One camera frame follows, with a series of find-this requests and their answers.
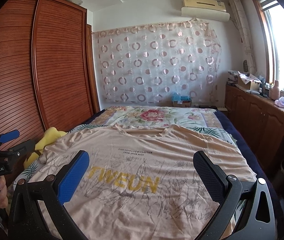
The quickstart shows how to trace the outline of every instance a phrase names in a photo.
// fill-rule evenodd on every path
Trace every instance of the bedsheet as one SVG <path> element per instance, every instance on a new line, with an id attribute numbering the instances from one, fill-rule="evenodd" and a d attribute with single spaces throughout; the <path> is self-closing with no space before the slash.
<path id="1" fill-rule="evenodd" d="M 154 106 L 113 106 L 90 124 L 162 127 L 176 124 L 189 127 L 222 128 L 215 109 Z"/>
<path id="2" fill-rule="evenodd" d="M 220 111 L 213 109 L 198 109 L 198 108 L 173 108 L 173 107 L 110 107 L 95 114 L 92 118 L 87 120 L 84 124 L 77 126 L 70 132 L 82 130 L 84 128 L 94 128 L 103 125 L 111 125 L 119 121 L 122 125 L 128 121 L 129 126 L 168 126 L 171 123 L 180 126 L 195 129 L 201 133 L 201 130 L 210 132 L 213 128 L 223 129 L 230 136 L 232 141 L 236 143 L 239 150 L 247 160 L 248 165 L 257 173 L 257 177 L 266 179 L 275 217 L 278 221 L 278 234 L 281 236 L 284 232 L 283 227 L 283 212 L 277 194 L 275 193 L 272 184 L 268 180 L 265 173 L 262 171 L 258 161 L 250 150 L 242 136 L 234 128 L 229 119 Z M 26 178 L 27 181 L 38 171 L 43 164 L 35 161 L 27 170 L 25 170 L 13 184 L 16 184 L 19 178 Z M 13 185 L 8 188 L 9 196 L 13 194 Z"/>

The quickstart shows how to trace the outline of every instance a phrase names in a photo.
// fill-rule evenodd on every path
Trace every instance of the white curtain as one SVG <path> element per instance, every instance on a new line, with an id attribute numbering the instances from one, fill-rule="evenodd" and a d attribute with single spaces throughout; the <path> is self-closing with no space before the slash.
<path id="1" fill-rule="evenodd" d="M 248 63 L 248 71 L 251 74 L 255 74 L 256 68 L 255 68 L 255 62 L 253 59 L 252 54 L 252 39 L 251 39 L 251 33 L 249 29 L 248 19 L 244 12 L 242 3 L 240 0 L 229 0 L 232 12 L 234 14 L 234 17 L 236 19 L 240 35 L 242 38 L 242 42 L 244 44 L 245 54 L 246 54 L 246 60 Z"/>
<path id="2" fill-rule="evenodd" d="M 162 23 L 94 33 L 107 102 L 166 104 L 172 92 L 216 103 L 221 46 L 206 22 Z"/>

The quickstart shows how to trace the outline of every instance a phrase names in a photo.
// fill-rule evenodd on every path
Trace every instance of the screw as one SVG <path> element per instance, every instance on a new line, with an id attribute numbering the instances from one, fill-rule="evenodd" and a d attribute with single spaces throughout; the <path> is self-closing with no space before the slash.
<path id="1" fill-rule="evenodd" d="M 17 182 L 19 185 L 22 185 L 22 184 L 24 184 L 24 182 L 25 182 L 25 179 L 19 179 L 19 181 Z"/>
<path id="2" fill-rule="evenodd" d="M 236 180 L 237 180 L 237 177 L 234 176 L 234 175 L 229 175 L 229 176 L 228 176 L 228 179 L 229 179 L 230 181 L 236 181 Z"/>
<path id="3" fill-rule="evenodd" d="M 53 174 L 46 176 L 47 181 L 52 181 L 54 178 L 55 178 L 55 176 Z"/>
<path id="4" fill-rule="evenodd" d="M 258 182 L 263 185 L 263 184 L 265 184 L 265 179 L 263 179 L 263 178 L 258 178 Z"/>

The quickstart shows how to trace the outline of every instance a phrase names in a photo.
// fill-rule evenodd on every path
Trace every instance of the hand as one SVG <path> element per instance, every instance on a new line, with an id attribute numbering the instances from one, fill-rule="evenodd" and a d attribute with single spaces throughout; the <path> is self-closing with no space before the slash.
<path id="1" fill-rule="evenodd" d="M 0 176 L 0 208 L 6 208 L 8 206 L 6 193 L 5 177 Z"/>

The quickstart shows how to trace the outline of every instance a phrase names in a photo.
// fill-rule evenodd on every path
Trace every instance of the yellow letters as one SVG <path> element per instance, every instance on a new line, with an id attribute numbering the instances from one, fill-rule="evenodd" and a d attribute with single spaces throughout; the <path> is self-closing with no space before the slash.
<path id="1" fill-rule="evenodd" d="M 146 189 L 147 189 L 147 186 L 150 185 L 152 193 L 155 193 L 157 188 L 158 188 L 159 180 L 160 180 L 160 178 L 156 177 L 155 183 L 153 184 L 151 177 L 147 177 L 146 180 L 145 180 L 145 183 L 143 185 L 142 191 L 145 192 Z"/>
<path id="2" fill-rule="evenodd" d="M 118 171 L 115 171 L 112 173 L 112 170 L 106 170 L 104 172 L 104 169 L 101 169 L 101 174 L 99 176 L 99 182 L 105 180 L 106 183 L 110 183 L 118 174 Z"/>
<path id="3" fill-rule="evenodd" d="M 90 169 L 90 172 L 89 172 L 89 175 L 88 175 L 88 179 L 92 178 L 92 176 L 94 175 L 94 173 L 97 171 L 97 170 L 100 170 L 102 169 L 101 167 L 92 167 Z"/>
<path id="4" fill-rule="evenodd" d="M 114 181 L 114 185 L 118 186 L 118 187 L 125 187 L 125 184 L 122 184 L 121 182 L 127 182 L 128 179 L 127 177 L 129 176 L 128 173 L 123 173 L 120 172 L 120 174 L 118 175 L 118 177 L 116 178 L 116 180 Z"/>
<path id="5" fill-rule="evenodd" d="M 136 186 L 133 186 L 135 175 L 130 173 L 124 173 L 124 172 L 118 172 L 118 171 L 112 171 L 112 170 L 105 170 L 104 168 L 94 166 L 90 169 L 88 174 L 88 179 L 92 178 L 94 173 L 98 170 L 101 170 L 100 176 L 98 177 L 98 181 L 105 181 L 105 183 L 111 183 L 118 187 L 126 187 L 128 185 L 128 190 L 132 191 L 138 191 L 141 189 L 142 183 L 144 181 L 144 176 L 141 176 L 139 178 L 138 184 Z M 159 184 L 159 177 L 155 178 L 155 181 L 153 182 L 151 177 L 146 177 L 146 180 L 144 181 L 144 185 L 142 187 L 142 191 L 145 192 L 150 186 L 150 189 L 152 193 L 156 193 L 158 184 Z"/>
<path id="6" fill-rule="evenodd" d="M 133 191 L 138 191 L 141 188 L 142 185 L 142 181 L 144 179 L 144 176 L 141 176 L 141 179 L 139 179 L 138 184 L 133 187 L 133 181 L 134 181 L 135 175 L 131 175 L 130 180 L 129 180 L 129 185 L 128 185 L 128 189 L 129 190 L 133 190 Z"/>

